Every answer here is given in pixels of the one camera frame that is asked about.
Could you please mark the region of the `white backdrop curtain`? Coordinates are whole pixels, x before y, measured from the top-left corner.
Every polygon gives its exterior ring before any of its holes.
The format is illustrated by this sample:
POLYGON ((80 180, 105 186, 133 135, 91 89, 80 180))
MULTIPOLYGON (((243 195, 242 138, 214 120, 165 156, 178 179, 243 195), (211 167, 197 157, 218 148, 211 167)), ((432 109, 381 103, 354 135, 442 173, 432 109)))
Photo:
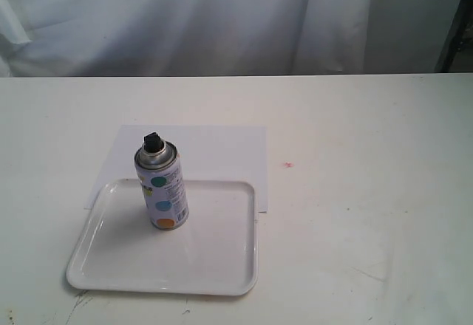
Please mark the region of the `white backdrop curtain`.
POLYGON ((1 0, 1 75, 434 72, 460 0, 1 0))

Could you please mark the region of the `white paper sheet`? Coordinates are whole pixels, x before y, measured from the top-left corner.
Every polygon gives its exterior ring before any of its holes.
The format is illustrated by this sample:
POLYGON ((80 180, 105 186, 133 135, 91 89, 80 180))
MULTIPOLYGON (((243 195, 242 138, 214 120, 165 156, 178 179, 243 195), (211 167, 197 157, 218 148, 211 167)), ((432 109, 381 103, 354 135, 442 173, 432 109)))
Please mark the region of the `white paper sheet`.
POLYGON ((123 125, 92 187, 85 209, 90 210, 100 189, 117 179, 135 178, 134 155, 143 137, 157 132, 180 154, 186 179, 243 181, 256 192, 260 213, 268 211, 266 128, 261 126, 123 125))

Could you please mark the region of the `white spray paint can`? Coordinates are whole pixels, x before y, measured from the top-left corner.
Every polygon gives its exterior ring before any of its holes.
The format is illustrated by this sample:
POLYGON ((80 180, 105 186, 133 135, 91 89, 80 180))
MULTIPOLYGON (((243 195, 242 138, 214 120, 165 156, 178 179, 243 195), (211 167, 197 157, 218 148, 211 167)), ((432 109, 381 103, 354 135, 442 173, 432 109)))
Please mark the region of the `white spray paint can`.
POLYGON ((189 210, 176 146, 152 132, 143 138, 134 163, 151 223, 160 230, 183 225, 189 210))

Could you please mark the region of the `white plastic tray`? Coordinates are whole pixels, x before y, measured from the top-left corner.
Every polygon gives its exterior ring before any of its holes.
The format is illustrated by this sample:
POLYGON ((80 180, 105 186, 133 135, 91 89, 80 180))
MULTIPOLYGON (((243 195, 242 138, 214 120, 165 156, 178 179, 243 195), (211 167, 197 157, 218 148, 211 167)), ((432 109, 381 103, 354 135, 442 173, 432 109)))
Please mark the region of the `white plastic tray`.
POLYGON ((189 180, 177 229, 149 220, 136 179, 99 192, 67 267, 80 290, 240 296, 258 275, 256 192, 246 182, 189 180))

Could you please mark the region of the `black tripod stand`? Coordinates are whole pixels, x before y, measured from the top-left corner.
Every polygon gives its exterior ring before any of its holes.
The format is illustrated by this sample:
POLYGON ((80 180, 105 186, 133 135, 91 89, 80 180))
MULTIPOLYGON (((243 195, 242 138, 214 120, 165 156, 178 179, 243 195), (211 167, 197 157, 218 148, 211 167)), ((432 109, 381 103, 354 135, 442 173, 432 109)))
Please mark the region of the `black tripod stand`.
POLYGON ((457 11, 440 54, 437 71, 447 73, 460 51, 463 35, 472 17, 472 0, 460 0, 457 11))

